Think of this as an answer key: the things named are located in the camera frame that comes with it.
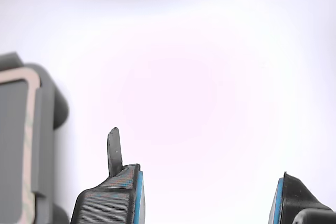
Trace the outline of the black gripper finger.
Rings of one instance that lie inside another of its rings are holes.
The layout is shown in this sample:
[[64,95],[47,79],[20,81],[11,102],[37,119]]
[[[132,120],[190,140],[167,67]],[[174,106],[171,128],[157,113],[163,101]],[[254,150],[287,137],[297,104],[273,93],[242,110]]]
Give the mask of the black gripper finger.
[[71,223],[144,224],[145,195],[140,164],[123,165],[120,133],[113,128],[107,138],[109,176],[77,197]]
[[335,224],[335,211],[322,204],[304,183],[287,173],[278,180],[269,224]]

